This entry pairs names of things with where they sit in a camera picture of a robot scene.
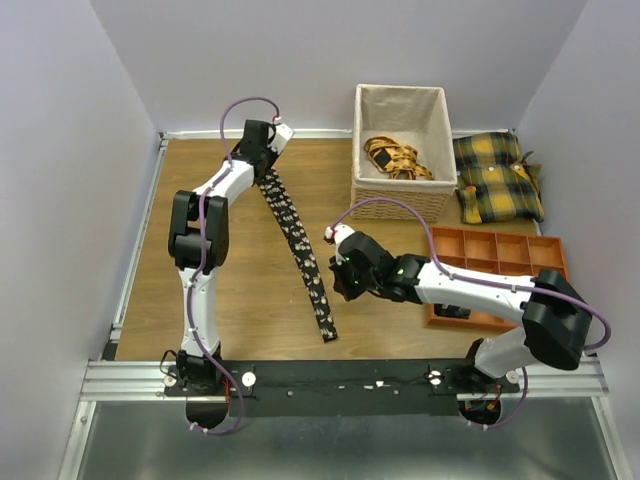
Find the black floral tie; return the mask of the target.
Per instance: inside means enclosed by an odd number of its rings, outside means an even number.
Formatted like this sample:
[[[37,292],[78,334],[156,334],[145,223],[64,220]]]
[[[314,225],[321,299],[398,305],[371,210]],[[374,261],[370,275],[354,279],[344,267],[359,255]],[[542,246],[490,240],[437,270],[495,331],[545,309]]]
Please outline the black floral tie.
[[[337,340],[338,332],[318,262],[289,192],[274,168],[269,169],[258,182],[258,188],[289,246],[313,308],[322,340],[325,343]]]

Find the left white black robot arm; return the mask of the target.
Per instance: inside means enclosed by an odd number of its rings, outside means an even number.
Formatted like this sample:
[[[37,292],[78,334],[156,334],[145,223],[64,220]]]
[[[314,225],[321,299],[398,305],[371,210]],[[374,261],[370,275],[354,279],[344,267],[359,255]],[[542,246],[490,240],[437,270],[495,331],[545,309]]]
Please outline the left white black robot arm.
[[[184,333],[176,353],[176,378],[201,395],[224,382],[216,326],[217,277],[229,246],[229,207],[263,179],[293,130],[279,116],[247,120],[243,135],[220,169],[203,185],[173,198],[168,252],[183,290]]]

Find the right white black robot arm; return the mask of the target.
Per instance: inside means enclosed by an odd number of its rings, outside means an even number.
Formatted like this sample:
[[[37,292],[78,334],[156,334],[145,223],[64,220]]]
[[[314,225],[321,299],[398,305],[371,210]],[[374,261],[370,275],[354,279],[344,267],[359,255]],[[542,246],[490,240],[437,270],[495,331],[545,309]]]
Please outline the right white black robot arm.
[[[543,364],[574,371],[586,349],[592,314],[558,272],[502,276],[454,267],[434,257],[393,256],[369,235],[345,224],[328,227],[325,241],[334,289],[351,301],[368,292],[393,302],[447,305],[516,323],[475,341],[454,370],[469,392],[485,390],[514,370]]]

